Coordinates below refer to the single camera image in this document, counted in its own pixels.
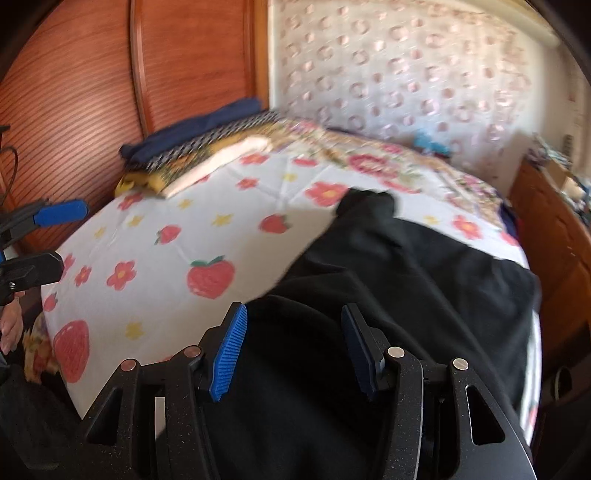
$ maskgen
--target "metal screw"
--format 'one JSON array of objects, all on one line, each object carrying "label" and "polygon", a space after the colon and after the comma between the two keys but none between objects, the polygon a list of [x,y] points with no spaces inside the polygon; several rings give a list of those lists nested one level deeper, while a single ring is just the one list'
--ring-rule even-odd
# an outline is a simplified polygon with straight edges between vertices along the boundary
[{"label": "metal screw", "polygon": [[399,346],[391,346],[388,348],[388,355],[392,358],[402,358],[404,356],[404,350]]},{"label": "metal screw", "polygon": [[188,346],[183,353],[187,358],[195,358],[201,355],[201,349],[197,345]]},{"label": "metal screw", "polygon": [[135,365],[135,360],[128,358],[127,360],[123,360],[121,362],[121,370],[124,372],[131,372],[135,368]]},{"label": "metal screw", "polygon": [[463,358],[456,358],[452,363],[458,370],[468,370],[468,362]]}]

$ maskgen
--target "bedsheet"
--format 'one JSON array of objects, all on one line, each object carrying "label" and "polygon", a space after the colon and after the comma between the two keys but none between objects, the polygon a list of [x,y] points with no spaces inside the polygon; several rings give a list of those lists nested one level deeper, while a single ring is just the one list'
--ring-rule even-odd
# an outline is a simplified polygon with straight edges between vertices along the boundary
[{"label": "bedsheet", "polygon": [[[218,325],[231,302],[270,289],[352,186],[391,192],[399,217],[527,267],[479,180],[397,145],[298,121],[282,128],[289,141],[275,139],[270,153],[244,156],[171,199],[115,199],[59,249],[64,275],[42,288],[44,314],[81,416],[122,360],[167,359]],[[540,377],[533,315],[519,412],[528,441]]]}]

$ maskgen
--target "cable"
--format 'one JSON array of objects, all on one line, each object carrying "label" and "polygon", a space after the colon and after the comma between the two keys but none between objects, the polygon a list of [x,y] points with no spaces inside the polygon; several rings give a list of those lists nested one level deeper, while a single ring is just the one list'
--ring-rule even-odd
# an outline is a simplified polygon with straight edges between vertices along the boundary
[{"label": "cable", "polygon": [[[0,125],[0,147],[2,147],[2,134],[4,132],[7,132],[9,129],[10,129],[10,125]],[[2,205],[4,205],[4,201],[8,197],[8,194],[11,192],[12,185],[14,185],[14,180],[17,178],[17,171],[18,171],[17,149],[14,148],[12,145],[9,145],[4,148],[0,148],[0,155],[2,155],[4,152],[7,152],[7,151],[12,152],[12,154],[14,155],[14,169],[12,170],[12,178],[10,179],[10,182],[8,183],[8,187],[7,187],[6,191],[4,192],[4,195],[2,195],[2,199],[0,200],[0,207]]]},{"label": "cable", "polygon": [[13,155],[14,155],[14,168],[12,169],[12,178],[10,179],[10,182],[8,183],[8,187],[6,188],[6,191],[4,192],[4,195],[2,195],[2,199],[0,200],[0,207],[2,205],[4,205],[4,201],[6,200],[6,198],[8,197],[8,194],[12,190],[12,185],[14,185],[14,180],[17,178],[17,170],[18,170],[18,152],[17,152],[17,149],[14,148],[12,145],[9,145],[9,146],[4,147],[4,148],[0,148],[0,155],[2,155],[4,152],[7,152],[7,151],[12,152]]}]

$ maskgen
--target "strawberry print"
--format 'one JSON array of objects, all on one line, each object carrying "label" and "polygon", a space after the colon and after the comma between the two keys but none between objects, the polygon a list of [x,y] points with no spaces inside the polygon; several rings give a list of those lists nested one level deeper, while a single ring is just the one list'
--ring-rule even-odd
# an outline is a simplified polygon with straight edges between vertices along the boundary
[{"label": "strawberry print", "polygon": [[117,291],[125,288],[125,284],[135,278],[135,262],[119,262],[115,266],[115,272],[107,278],[107,286],[113,287]]},{"label": "strawberry print", "polygon": [[198,181],[195,182],[195,185],[197,183],[205,183],[209,180],[209,175],[205,175],[204,177],[201,177]]},{"label": "strawberry print", "polygon": [[382,150],[393,155],[400,155],[404,152],[404,149],[400,145],[395,144],[385,144],[382,146]]},{"label": "strawberry print", "polygon": [[80,269],[76,278],[74,278],[74,283],[76,287],[80,287],[83,283],[88,281],[88,277],[90,277],[90,272],[92,272],[92,268],[87,267],[86,265]]},{"label": "strawberry print", "polygon": [[236,187],[238,187],[240,190],[253,189],[257,185],[258,185],[258,179],[250,179],[250,178],[242,179],[241,181],[236,183]]},{"label": "strawberry print", "polygon": [[261,165],[269,160],[269,155],[263,155],[260,153],[252,153],[250,155],[245,155],[240,159],[240,163],[242,165]]},{"label": "strawberry print", "polygon": [[144,196],[139,192],[130,193],[129,195],[125,196],[125,198],[119,205],[117,205],[117,208],[119,210],[125,211],[129,209],[129,207],[131,207],[134,203],[141,202],[143,198]]},{"label": "strawberry print", "polygon": [[65,325],[53,338],[53,351],[61,367],[61,374],[68,383],[76,383],[82,377],[89,355],[88,325],[84,320],[74,320]]},{"label": "strawberry print", "polygon": [[156,243],[154,245],[166,245],[178,237],[181,228],[178,225],[167,225],[158,231]]},{"label": "strawberry print", "polygon": [[476,223],[466,220],[463,215],[456,215],[453,226],[461,231],[468,240],[482,239],[480,227]]},{"label": "strawberry print", "polygon": [[285,233],[291,225],[287,223],[287,215],[269,215],[259,224],[259,229],[267,233]]},{"label": "strawberry print", "polygon": [[312,188],[306,190],[305,194],[309,199],[321,207],[331,207],[338,203],[345,193],[349,190],[347,185],[342,183],[325,183],[317,181]]},{"label": "strawberry print", "polygon": [[72,256],[72,254],[68,254],[68,256],[64,259],[64,271],[61,274],[61,280],[66,276],[68,270],[71,269],[75,261],[76,259]]},{"label": "strawberry print", "polygon": [[509,235],[507,232],[505,232],[504,230],[501,232],[501,238],[507,242],[509,245],[511,245],[512,247],[518,247],[519,246],[519,242],[513,238],[511,235]]},{"label": "strawberry print", "polygon": [[299,167],[315,167],[318,162],[313,158],[296,158],[293,163]]},{"label": "strawberry print", "polygon": [[384,185],[385,187],[387,187],[389,189],[396,190],[397,192],[400,192],[400,193],[411,193],[411,194],[421,193],[420,189],[411,189],[409,187],[405,187],[404,185],[401,185],[401,184],[399,184],[395,181],[392,181],[392,180],[383,180],[382,185]]},{"label": "strawberry print", "polygon": [[187,274],[189,291],[206,299],[216,299],[222,295],[234,280],[234,265],[224,257],[211,262],[195,261]]},{"label": "strawberry print", "polygon": [[45,312],[51,312],[57,305],[57,293],[52,293],[43,302],[43,310]]}]

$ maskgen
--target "hand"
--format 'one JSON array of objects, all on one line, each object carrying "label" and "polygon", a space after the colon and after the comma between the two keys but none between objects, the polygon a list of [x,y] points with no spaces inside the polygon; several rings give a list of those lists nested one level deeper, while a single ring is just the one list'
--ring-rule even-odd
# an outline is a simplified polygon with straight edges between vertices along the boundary
[{"label": "hand", "polygon": [[0,317],[0,350],[4,355],[16,349],[22,336],[22,310],[18,299],[25,293],[19,291],[14,294],[14,300],[4,307],[2,317]]}]

